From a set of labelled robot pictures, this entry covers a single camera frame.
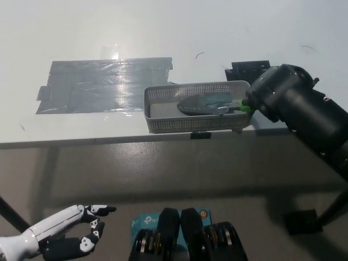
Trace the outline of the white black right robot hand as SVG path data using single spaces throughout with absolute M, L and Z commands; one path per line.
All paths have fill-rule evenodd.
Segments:
M 272 66 L 246 90 L 245 104 L 260 111 L 272 122 L 280 119 L 278 106 L 285 93 L 294 87 L 312 89 L 319 82 L 300 66 L 282 64 Z

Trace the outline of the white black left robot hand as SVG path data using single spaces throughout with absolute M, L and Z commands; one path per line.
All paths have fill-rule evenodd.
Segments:
M 1 260 L 26 260 L 42 255 L 44 260 L 73 260 L 90 255 L 100 241 L 105 223 L 100 217 L 116 207 L 82 204 L 67 207 L 25 229 L 20 235 L 1 237 Z M 65 238 L 74 226 L 86 223 L 90 232 L 82 237 Z

